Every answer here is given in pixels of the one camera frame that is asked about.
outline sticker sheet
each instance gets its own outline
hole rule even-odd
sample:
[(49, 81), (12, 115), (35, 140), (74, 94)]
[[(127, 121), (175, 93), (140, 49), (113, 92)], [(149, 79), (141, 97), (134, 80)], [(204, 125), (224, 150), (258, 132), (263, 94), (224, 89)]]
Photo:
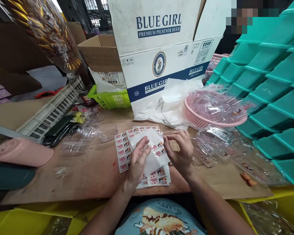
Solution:
[[(131, 130), (114, 136), (120, 173), (127, 171), (130, 166), (133, 148), (130, 145), (129, 138), (147, 129), (153, 129), (159, 135), (162, 135), (162, 131), (158, 129), (157, 126), (135, 126)], [(168, 186), (170, 183), (169, 165), (165, 165), (147, 177), (144, 175), (141, 183), (137, 186), (137, 189), (151, 186)]]
[(143, 176), (141, 183), (136, 189), (147, 188), (152, 186), (169, 186), (171, 183), (169, 165), (163, 166), (146, 177)]

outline finger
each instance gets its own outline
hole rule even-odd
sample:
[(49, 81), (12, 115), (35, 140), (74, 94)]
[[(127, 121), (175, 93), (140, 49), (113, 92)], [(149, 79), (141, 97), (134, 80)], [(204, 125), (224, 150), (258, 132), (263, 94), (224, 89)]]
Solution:
[(183, 132), (185, 133), (186, 138), (187, 138), (187, 139), (190, 139), (189, 132), (188, 132), (187, 130), (183, 130)]
[(140, 141), (136, 144), (136, 149), (142, 149), (144, 146), (145, 141), (147, 140), (147, 136), (144, 136)]
[(182, 138), (183, 138), (185, 141), (187, 141), (187, 139), (188, 139), (186, 133), (185, 133), (183, 130), (178, 130), (178, 131), (175, 131), (175, 132), (173, 132), (173, 133), (171, 133), (171, 134), (179, 134), (180, 136), (182, 136)]
[(140, 156), (140, 155), (142, 154), (142, 149), (144, 149), (145, 146), (146, 146), (148, 143), (149, 143), (149, 139), (147, 139), (147, 140), (144, 142), (143, 147), (142, 147), (141, 149), (139, 149), (138, 147), (136, 147), (136, 148), (134, 149), (135, 153), (137, 153), (137, 155)]
[(179, 134), (171, 134), (166, 136), (168, 140), (175, 140), (180, 146), (182, 153), (187, 153), (187, 144), (183, 137)]
[(174, 156), (174, 151), (172, 150), (171, 146), (170, 146), (170, 142), (168, 140), (168, 138), (166, 136), (163, 137), (163, 145), (164, 148), (168, 154), (168, 157), (170, 158), (170, 160), (173, 158)]
[(139, 164), (141, 165), (145, 164), (146, 158), (150, 154), (150, 152), (151, 152), (151, 146), (147, 145), (147, 147), (142, 151), (142, 154), (138, 159)]

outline metal window grille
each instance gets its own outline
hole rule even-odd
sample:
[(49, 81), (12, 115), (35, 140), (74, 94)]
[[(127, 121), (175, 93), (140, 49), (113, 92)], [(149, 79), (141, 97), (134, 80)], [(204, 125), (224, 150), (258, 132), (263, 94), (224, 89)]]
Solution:
[[(87, 8), (87, 13), (90, 18), (93, 27), (100, 27), (100, 12), (95, 0), (84, 0)], [(107, 0), (101, 0), (102, 9), (104, 12), (105, 18), (108, 20), (108, 23), (111, 23), (111, 16), (109, 11), (109, 6)]]

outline cardboard box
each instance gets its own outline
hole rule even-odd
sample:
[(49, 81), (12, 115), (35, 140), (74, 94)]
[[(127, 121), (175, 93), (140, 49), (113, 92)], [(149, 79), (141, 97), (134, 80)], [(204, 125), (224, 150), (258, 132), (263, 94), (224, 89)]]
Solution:
[(222, 36), (226, 18), (231, 17), (231, 0), (206, 0), (194, 41)]
[(192, 42), (120, 58), (134, 114), (150, 102), (158, 103), (168, 78), (186, 79), (184, 73)]
[(86, 41), (86, 36), (80, 22), (67, 22), (67, 25), (75, 39), (76, 45)]
[(194, 41), (186, 63), (187, 79), (202, 79), (222, 36)]
[(109, 0), (119, 55), (192, 41), (200, 5), (200, 0)]
[(116, 87), (124, 86), (125, 80), (113, 35), (94, 36), (78, 45), (94, 82), (104, 80)]

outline white paper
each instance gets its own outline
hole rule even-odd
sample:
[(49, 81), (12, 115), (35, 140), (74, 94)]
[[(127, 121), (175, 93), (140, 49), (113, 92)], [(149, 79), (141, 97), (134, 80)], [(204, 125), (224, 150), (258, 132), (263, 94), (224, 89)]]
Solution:
[(190, 92), (202, 87), (201, 80), (184, 81), (169, 78), (161, 94), (161, 102), (156, 106), (149, 103), (134, 117), (134, 120), (149, 120), (163, 123), (176, 130), (187, 130), (193, 125), (185, 118), (184, 99)]
[(146, 158), (144, 170), (144, 175), (150, 175), (155, 170), (168, 164), (170, 160), (163, 146), (163, 137), (151, 129), (147, 129), (146, 131), (140, 132), (133, 137), (129, 137), (133, 149), (136, 147), (137, 142), (144, 136), (148, 137), (149, 145), (152, 147), (150, 154)]
[(120, 91), (120, 90), (110, 83), (107, 83), (102, 80), (97, 81), (97, 93), (98, 94), (104, 93), (104, 92), (113, 93), (113, 92), (118, 92), (118, 91)]

